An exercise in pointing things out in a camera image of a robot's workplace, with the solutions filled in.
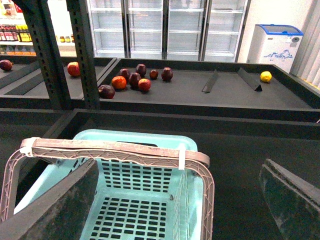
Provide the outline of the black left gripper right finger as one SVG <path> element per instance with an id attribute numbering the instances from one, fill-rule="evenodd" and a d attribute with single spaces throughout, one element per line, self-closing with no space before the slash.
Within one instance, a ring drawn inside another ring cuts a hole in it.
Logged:
<path id="1" fill-rule="evenodd" d="M 320 189 L 266 159 L 259 173 L 264 200 L 284 240 L 320 238 Z"/>

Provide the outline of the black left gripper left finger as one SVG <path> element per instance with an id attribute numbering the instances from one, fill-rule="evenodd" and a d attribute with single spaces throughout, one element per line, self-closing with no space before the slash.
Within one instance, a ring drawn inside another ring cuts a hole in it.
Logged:
<path id="1" fill-rule="evenodd" d="M 78 240 L 86 224 L 99 178 L 88 160 L 0 225 L 2 240 Z"/>

